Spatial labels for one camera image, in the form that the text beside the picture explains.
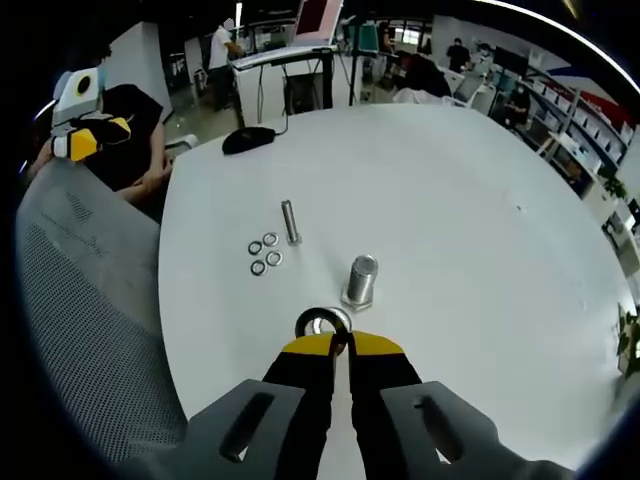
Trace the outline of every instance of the black shirt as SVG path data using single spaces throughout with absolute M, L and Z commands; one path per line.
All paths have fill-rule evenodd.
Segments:
M 518 108 L 525 109 L 522 113 L 508 109 L 509 118 L 515 123 L 526 123 L 529 108 L 531 108 L 531 97 L 529 97 L 529 92 L 524 90 L 522 93 L 518 93 L 518 90 L 514 90 L 509 98 L 509 102 L 513 103 Z
M 469 50 L 462 45 L 451 45 L 447 50 L 447 57 L 451 58 L 449 69 L 458 73 L 462 70 L 462 66 L 471 60 Z
M 438 67 L 420 54 L 411 57 L 406 75 L 406 86 L 412 90 L 424 90 L 436 97 L 451 96 L 447 80 Z
M 87 158 L 85 164 L 114 191 L 130 187 L 151 165 L 151 133 L 160 121 L 162 106 L 135 85 L 118 85 L 102 95 L 102 112 L 122 117 L 131 138 Z

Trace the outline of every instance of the box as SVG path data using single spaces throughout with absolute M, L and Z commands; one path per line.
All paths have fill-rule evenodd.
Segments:
M 609 147 L 609 145 L 611 145 L 611 139 L 607 135 L 605 135 L 604 132 L 598 133 L 596 142 L 605 150 L 607 149 L 607 147 Z
M 556 103 L 556 100 L 558 99 L 558 94 L 554 90 L 547 88 L 547 90 L 544 92 L 544 98 L 549 100 L 551 103 Z
M 567 113 L 571 108 L 571 102 L 564 97 L 558 96 L 558 108 Z
M 533 81 L 533 91 L 542 95 L 544 93 L 544 89 L 547 88 L 544 83 L 540 80 Z
M 547 112 L 544 116 L 544 124 L 549 127 L 550 130 L 554 130 L 557 126 L 558 123 L 560 123 L 558 121 L 558 119 L 556 117 L 554 117 L 551 113 Z
M 596 136 L 598 135 L 598 132 L 600 132 L 598 125 L 596 125 L 596 123 L 591 118 L 587 119 L 586 129 L 587 129 L 587 133 L 591 135 L 591 138 L 596 138 Z
M 587 123 L 587 118 L 588 118 L 587 117 L 587 112 L 585 112 L 581 108 L 577 108 L 576 112 L 573 114 L 573 119 L 581 127 L 584 127 L 584 124 Z

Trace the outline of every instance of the standing person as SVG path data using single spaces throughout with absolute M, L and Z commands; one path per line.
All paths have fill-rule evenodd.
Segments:
M 233 72 L 227 63 L 229 53 L 240 57 L 244 54 L 234 41 L 228 29 L 233 28 L 233 20 L 228 18 L 223 25 L 218 25 L 218 29 L 211 37 L 211 56 L 209 58 L 209 78 L 208 83 L 213 86 L 215 110 L 221 110 L 229 106 L 231 101 L 231 90 L 233 88 Z
M 469 49 L 462 45 L 462 40 L 459 38 L 456 38 L 447 50 L 447 57 L 450 58 L 449 70 L 456 73 L 462 72 L 462 67 L 471 61 Z
M 393 53 L 388 22 L 380 22 L 380 25 L 378 25 L 378 48 L 381 53 Z

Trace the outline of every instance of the white robot part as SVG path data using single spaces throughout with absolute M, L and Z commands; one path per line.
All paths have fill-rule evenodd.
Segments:
M 71 73 L 66 72 L 56 85 L 54 97 L 58 95 L 51 122 L 53 130 L 71 119 L 81 118 L 98 110 L 100 99 L 98 69 L 87 68 Z

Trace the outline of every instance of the desk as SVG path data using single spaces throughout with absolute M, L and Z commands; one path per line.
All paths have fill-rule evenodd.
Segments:
M 161 230 L 162 330 L 188 418 L 262 378 L 298 315 L 339 305 L 366 253 L 380 270 L 354 328 L 402 345 L 519 454 L 578 465 L 612 400 L 617 303 L 633 303 L 605 236 L 540 157 L 476 111 L 430 105 L 296 115 L 232 157 L 222 141 L 176 160 Z M 247 246 L 270 231 L 284 261 L 254 277 Z M 346 362 L 319 479 L 364 478 Z
M 581 195 L 581 198 L 593 215 L 593 218 L 596 219 L 599 225 L 603 225 L 609 217 L 613 215 L 618 203 L 617 199 L 611 196 L 607 189 L 604 188 L 600 177 L 598 177 L 598 175 L 589 168 L 584 154 L 582 152 L 576 152 L 575 145 L 567 143 L 562 136 L 555 132 L 549 132 L 549 139 L 540 147 L 540 149 L 538 149 L 536 153 L 543 153 L 545 150 L 550 148 L 554 142 L 564 148 L 571 158 L 575 160 L 580 167 L 582 167 L 583 171 L 585 171 L 591 178 L 591 184 L 586 188 L 585 192 Z M 559 165 L 564 170 L 564 166 L 554 158 L 550 158 L 548 160 Z
M 261 69 L 262 92 L 264 93 L 262 101 L 262 121 L 266 122 L 281 118 L 284 110 L 285 73 L 282 66 L 271 66 L 270 64 L 263 64 L 263 66 L 253 65 L 267 59 L 279 60 L 290 57 L 295 58 L 295 56 L 310 52 L 311 50 L 313 49 L 310 47 L 287 47 L 242 58 L 233 63 L 233 71 L 236 76 L 245 125 L 258 124 L 258 88 L 260 85 Z M 334 108 L 349 106 L 349 82 L 351 81 L 351 65 L 353 60 L 353 57 L 343 54 L 343 69 L 338 55 L 337 53 L 334 54 L 333 80 L 331 83 Z M 318 64 L 319 61 L 319 59 L 293 61 L 287 63 L 284 68 L 289 77 L 313 73 L 314 70 L 316 74 L 322 75 L 322 62 Z M 358 57 L 357 67 L 355 77 L 356 85 L 354 89 L 356 103 L 360 100 L 360 90 L 362 87 L 362 81 L 360 80 L 362 78 L 362 57 Z M 319 82 L 317 90 L 317 94 L 321 96 L 321 82 Z

